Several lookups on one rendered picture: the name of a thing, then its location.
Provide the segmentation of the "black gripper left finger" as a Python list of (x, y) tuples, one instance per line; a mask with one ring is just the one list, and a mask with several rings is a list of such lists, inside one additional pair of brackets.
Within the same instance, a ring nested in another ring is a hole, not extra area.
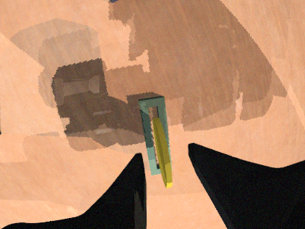
[(135, 153), (106, 193), (83, 214), (41, 223), (12, 223), (2, 229), (147, 229), (142, 153)]

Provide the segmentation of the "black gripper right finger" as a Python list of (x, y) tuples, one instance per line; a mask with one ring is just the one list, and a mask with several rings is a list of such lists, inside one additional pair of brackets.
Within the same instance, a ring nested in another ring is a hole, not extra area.
[(194, 142), (188, 158), (227, 229), (282, 229), (305, 192), (305, 161), (267, 167)]

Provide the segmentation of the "gold coin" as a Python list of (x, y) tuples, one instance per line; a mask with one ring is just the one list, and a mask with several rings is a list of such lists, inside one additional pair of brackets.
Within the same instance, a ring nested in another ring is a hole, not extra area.
[(170, 164), (167, 143), (164, 136), (164, 129), (159, 117), (153, 118), (153, 132), (155, 132), (155, 146), (158, 152), (158, 165), (161, 170), (162, 180), (164, 186), (169, 188), (172, 186), (172, 168)]

